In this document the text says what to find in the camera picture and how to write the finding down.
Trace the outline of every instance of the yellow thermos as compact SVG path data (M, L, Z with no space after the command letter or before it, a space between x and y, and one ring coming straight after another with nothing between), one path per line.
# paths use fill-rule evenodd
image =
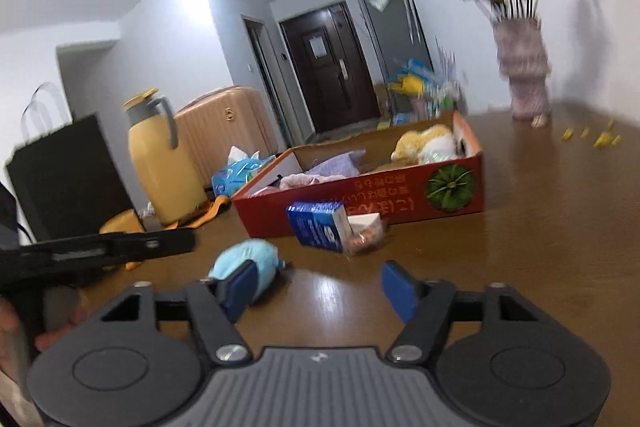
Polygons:
M207 202L188 152L178 140L169 102L156 88L124 104L129 118L129 154L138 179L163 225L188 221ZM161 105L166 115L158 109Z

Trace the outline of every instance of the open box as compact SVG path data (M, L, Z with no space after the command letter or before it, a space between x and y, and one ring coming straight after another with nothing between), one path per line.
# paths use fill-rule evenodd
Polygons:
M440 163L371 172L389 163L396 142L409 130L441 123L452 129L463 157ZM333 156L366 150L360 176L253 196L281 177L305 172ZM388 223L457 216L484 210L482 148L459 113L287 150L232 198L251 237L292 235L287 207L296 201L341 201L348 215L379 212Z

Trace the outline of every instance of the ridged gray surface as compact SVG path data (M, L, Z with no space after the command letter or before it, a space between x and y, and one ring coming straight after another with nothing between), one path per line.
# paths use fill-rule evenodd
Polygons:
M167 427L462 427L428 378L396 369L375 350L266 349L217 372Z

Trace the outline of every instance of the vase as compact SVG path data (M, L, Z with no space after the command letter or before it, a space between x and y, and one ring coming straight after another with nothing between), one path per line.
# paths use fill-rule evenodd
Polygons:
M540 22L532 18L505 19L494 24L500 73L509 79L511 114L530 120L550 112L546 76L551 72Z

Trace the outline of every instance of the blue gripper pad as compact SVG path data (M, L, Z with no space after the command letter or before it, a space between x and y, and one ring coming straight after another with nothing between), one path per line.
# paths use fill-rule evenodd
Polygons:
M225 279L225 298L220 305L229 322L235 324L254 300L258 287L258 267L255 263L240 267Z
M417 281L407 274L395 261L387 261L382 266L382 290L402 322L407 324L415 315L419 296Z

